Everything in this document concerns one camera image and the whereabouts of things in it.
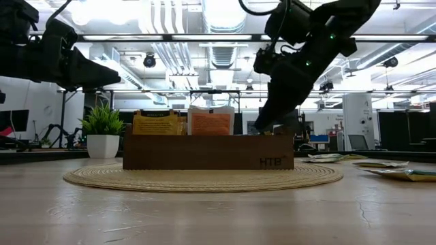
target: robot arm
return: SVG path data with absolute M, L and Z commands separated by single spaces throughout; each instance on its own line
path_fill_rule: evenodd
M 313 11 L 298 0 L 283 0 L 279 4 L 265 26 L 272 44 L 259 49 L 253 66 L 254 71 L 271 77 L 268 100 L 255 122 L 258 130 L 302 104 L 339 53 L 349 56 L 357 51 L 355 40 L 350 37 L 372 17 L 380 1 L 339 0 Z M 278 37 L 291 45 L 304 45 L 296 52 L 278 54 Z
M 39 13 L 25 0 L 0 0 L 0 76 L 55 82 L 68 91 L 120 82 L 116 71 L 86 59 L 73 48 L 73 28 L 52 18 L 42 38 L 29 39 Z

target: wooden table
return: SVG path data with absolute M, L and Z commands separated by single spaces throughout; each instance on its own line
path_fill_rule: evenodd
M 435 244 L 436 184 L 349 163 L 344 179 L 286 191 L 165 194 L 62 180 L 75 159 L 0 166 L 0 244 Z M 420 169 L 436 165 L 413 164 Z

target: cardboard box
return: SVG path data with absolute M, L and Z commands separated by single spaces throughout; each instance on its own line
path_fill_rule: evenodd
M 290 135 L 133 135 L 123 169 L 293 169 Z

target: green plant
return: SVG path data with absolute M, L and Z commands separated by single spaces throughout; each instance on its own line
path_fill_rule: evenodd
M 42 146 L 51 146 L 52 142 L 48 138 L 43 138 L 40 140 Z
M 109 105 L 93 108 L 91 114 L 82 123 L 82 130 L 89 135 L 119 135 L 123 130 L 123 121 L 118 110 L 111 110 Z

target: woven placemat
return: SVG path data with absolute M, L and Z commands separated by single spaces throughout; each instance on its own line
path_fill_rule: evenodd
M 85 186 L 168 193 L 273 191 L 334 182 L 342 173 L 295 163 L 294 170 L 123 170 L 122 163 L 82 167 L 64 180 Z

